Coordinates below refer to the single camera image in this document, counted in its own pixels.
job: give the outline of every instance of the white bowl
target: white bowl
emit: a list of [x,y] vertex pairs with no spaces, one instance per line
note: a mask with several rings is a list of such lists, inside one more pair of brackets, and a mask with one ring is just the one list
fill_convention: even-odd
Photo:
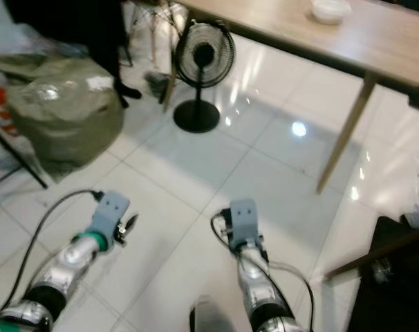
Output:
[[346,0],[313,0],[313,15],[322,23],[338,24],[352,13]]

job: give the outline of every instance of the large sack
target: large sack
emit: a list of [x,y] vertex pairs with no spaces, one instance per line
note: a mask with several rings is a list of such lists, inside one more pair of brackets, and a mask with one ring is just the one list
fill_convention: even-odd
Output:
[[91,59],[3,55],[0,71],[9,79],[13,122],[55,181],[91,162],[120,133],[113,78]]

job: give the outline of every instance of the white tile floor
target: white tile floor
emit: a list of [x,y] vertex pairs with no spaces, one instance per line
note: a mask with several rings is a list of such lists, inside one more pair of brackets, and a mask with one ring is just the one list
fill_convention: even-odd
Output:
[[[147,39],[138,30],[138,38]],[[168,68],[158,31],[158,60]],[[257,202],[260,229],[273,259],[311,278],[316,332],[340,332],[352,311],[358,279],[319,283],[325,270],[368,250],[380,214],[413,208],[419,172],[419,111],[377,87],[352,143],[321,196],[316,182],[362,81],[234,36],[239,50],[229,77],[207,89],[221,112],[212,132],[178,129],[141,80],[149,48],[135,43],[136,65],[123,68],[128,85],[145,92],[130,100],[118,139],[88,167],[43,191],[20,171],[0,184],[0,303],[34,227],[57,197],[83,187],[114,189],[140,219],[128,246],[100,257],[82,282],[57,331],[187,331],[189,308],[210,294],[238,331],[249,331],[233,258],[212,235],[209,218],[231,199]],[[179,83],[173,105],[193,92]],[[303,137],[292,124],[303,122]],[[26,278],[51,250],[91,220],[95,203],[69,201],[41,234]],[[290,275],[275,273],[306,326],[308,295]]]

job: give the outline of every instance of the fan base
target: fan base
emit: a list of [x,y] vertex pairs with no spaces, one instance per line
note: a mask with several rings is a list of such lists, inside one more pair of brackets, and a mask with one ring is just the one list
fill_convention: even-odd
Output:
[[197,114],[194,112],[195,100],[187,100],[174,110],[174,122],[179,128],[190,133],[205,133],[217,127],[221,117],[217,108],[204,100]]

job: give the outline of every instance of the electric fan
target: electric fan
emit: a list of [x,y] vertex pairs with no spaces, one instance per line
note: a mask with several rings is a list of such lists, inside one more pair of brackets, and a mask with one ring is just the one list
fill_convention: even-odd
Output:
[[234,55],[231,35],[216,22],[194,22],[179,39],[175,56],[177,72],[184,82],[196,88],[196,99],[187,100],[174,110],[174,122],[181,129],[204,133],[217,126],[218,109],[201,100],[201,91],[226,77]]

